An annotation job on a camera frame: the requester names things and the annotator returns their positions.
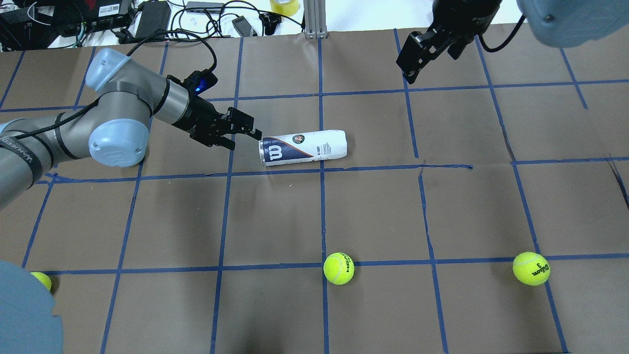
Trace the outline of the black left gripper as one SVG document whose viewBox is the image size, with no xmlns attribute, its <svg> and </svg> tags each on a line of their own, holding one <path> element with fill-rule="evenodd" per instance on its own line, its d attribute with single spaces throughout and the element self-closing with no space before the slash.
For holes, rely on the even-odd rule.
<svg viewBox="0 0 629 354">
<path fill-rule="evenodd" d="M 262 139 L 262 132 L 255 126 L 253 116 L 229 108 L 224 114 L 213 104 L 202 98 L 192 98 L 180 119 L 173 126 L 187 132 L 191 139 L 206 147 L 223 147 L 234 151 L 236 143 L 229 139 L 231 134 L 247 135 L 256 141 Z"/>
</svg>

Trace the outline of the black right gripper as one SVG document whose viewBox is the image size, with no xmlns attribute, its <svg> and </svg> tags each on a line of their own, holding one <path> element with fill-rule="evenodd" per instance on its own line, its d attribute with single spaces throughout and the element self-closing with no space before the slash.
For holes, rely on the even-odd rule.
<svg viewBox="0 0 629 354">
<path fill-rule="evenodd" d="M 500 0 L 434 1 L 432 32 L 409 34 L 396 59 L 406 82 L 415 83 L 423 68 L 443 51 L 463 52 L 489 27 L 500 5 Z"/>
</svg>

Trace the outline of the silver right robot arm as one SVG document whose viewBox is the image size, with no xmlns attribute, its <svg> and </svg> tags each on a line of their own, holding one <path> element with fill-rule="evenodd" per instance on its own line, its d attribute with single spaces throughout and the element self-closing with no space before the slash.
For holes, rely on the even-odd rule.
<svg viewBox="0 0 629 354">
<path fill-rule="evenodd" d="M 413 84 L 418 74 L 443 52 L 454 60 L 475 39 L 486 52 L 502 50 L 512 41 L 524 22 L 542 44 L 554 48 L 572 48 L 599 40 L 628 24 L 629 3 L 626 0 L 519 0 L 521 17 L 505 41 L 491 48 L 483 34 L 489 29 L 500 0 L 435 0 L 433 20 L 425 32 L 413 31 L 407 36 L 396 65 L 406 82 Z"/>
</svg>

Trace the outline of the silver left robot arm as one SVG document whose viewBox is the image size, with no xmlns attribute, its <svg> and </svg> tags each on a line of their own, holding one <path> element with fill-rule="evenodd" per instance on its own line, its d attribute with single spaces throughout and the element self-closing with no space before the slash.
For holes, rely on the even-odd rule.
<svg viewBox="0 0 629 354">
<path fill-rule="evenodd" d="M 130 167 L 144 159 L 151 118 L 171 124 L 206 147 L 234 150 L 233 134 L 261 140 L 254 118 L 230 107 L 222 114 L 200 97 L 213 87 L 213 69 L 186 79 L 162 76 L 116 50 L 98 52 L 86 85 L 96 99 L 75 112 L 19 118 L 1 125 L 0 204 L 7 206 L 56 164 L 92 158 Z"/>
</svg>

